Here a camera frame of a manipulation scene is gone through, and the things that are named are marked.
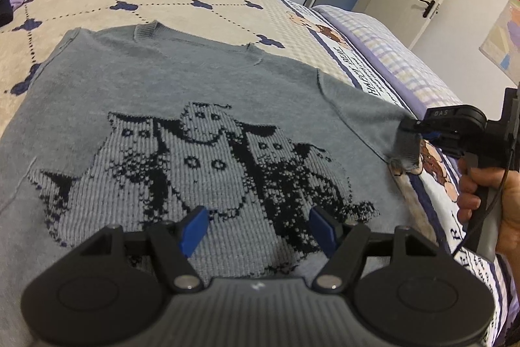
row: silver bolt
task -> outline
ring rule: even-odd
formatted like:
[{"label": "silver bolt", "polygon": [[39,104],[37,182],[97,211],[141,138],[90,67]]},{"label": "silver bolt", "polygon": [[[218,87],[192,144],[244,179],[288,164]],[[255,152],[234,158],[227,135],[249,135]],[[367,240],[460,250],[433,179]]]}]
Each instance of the silver bolt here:
[{"label": "silver bolt", "polygon": [[320,275],[316,280],[316,283],[322,288],[334,290],[338,287],[341,287],[343,281],[340,277],[336,277],[335,275]]},{"label": "silver bolt", "polygon": [[180,275],[173,280],[173,283],[183,290],[193,290],[199,286],[200,280],[193,275]]}]

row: door handle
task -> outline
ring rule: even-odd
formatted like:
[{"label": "door handle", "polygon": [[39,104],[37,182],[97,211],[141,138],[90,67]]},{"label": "door handle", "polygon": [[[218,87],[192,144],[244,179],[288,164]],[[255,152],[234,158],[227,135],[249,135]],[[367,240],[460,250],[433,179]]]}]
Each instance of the door handle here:
[{"label": "door handle", "polygon": [[426,5],[428,5],[426,7],[426,9],[424,10],[424,14],[423,14],[423,18],[428,18],[428,15],[430,14],[430,12],[432,11],[433,7],[435,6],[435,1],[432,0],[430,2],[428,1],[425,1],[425,0],[420,0],[421,2],[424,2]]}]

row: bed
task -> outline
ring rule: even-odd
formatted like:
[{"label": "bed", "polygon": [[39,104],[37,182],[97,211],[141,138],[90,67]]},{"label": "bed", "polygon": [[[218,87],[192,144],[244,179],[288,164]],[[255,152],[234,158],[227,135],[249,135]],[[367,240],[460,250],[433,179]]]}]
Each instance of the bed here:
[{"label": "bed", "polygon": [[[159,20],[176,30],[232,45],[255,44],[291,57],[346,84],[408,109],[459,103],[449,88],[377,20],[320,6],[313,10],[289,0],[28,0],[14,20],[0,28],[0,135],[9,124],[33,76],[72,28],[100,30]],[[418,228],[453,249],[462,229],[456,220],[458,174],[453,162],[431,146],[425,155],[442,175],[393,172]],[[507,326],[512,298],[503,264],[484,263],[471,253],[458,257],[496,299],[488,345]]]}]

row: colorful wall picture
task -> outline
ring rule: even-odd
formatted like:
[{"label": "colorful wall picture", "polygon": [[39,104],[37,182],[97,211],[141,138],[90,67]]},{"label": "colorful wall picture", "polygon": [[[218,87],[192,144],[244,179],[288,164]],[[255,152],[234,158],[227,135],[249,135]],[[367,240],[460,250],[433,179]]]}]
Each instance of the colorful wall picture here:
[{"label": "colorful wall picture", "polygon": [[509,0],[480,51],[515,84],[520,82],[520,0]]}]

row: hand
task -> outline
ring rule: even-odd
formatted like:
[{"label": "hand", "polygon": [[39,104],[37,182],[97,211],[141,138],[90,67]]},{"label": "hand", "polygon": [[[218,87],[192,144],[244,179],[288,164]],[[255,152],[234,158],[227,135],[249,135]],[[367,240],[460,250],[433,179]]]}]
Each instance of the hand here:
[{"label": "hand", "polygon": [[[462,177],[459,180],[461,194],[457,199],[459,211],[457,218],[465,224],[471,218],[472,211],[480,206],[480,198],[474,195],[477,186],[498,188],[504,176],[501,168],[470,168],[466,161],[459,159],[459,171]],[[520,247],[520,174],[509,171],[502,192],[502,223],[498,234],[497,252],[511,254]]]}]

